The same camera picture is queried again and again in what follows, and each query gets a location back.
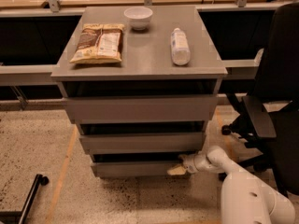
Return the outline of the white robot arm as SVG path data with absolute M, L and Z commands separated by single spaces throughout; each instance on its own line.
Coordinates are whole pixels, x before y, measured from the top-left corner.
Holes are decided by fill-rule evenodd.
M 221 224 L 294 224 L 292 202 L 235 161 L 219 146 L 179 155 L 169 175 L 226 173 L 221 186 Z

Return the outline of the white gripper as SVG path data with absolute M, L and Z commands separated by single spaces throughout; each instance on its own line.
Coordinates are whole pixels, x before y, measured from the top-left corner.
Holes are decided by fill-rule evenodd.
M 183 165 L 178 164 L 167 170 L 169 175 L 185 175 L 202 171 L 205 167 L 206 157 L 200 154 L 179 154 L 178 158 L 182 160 Z

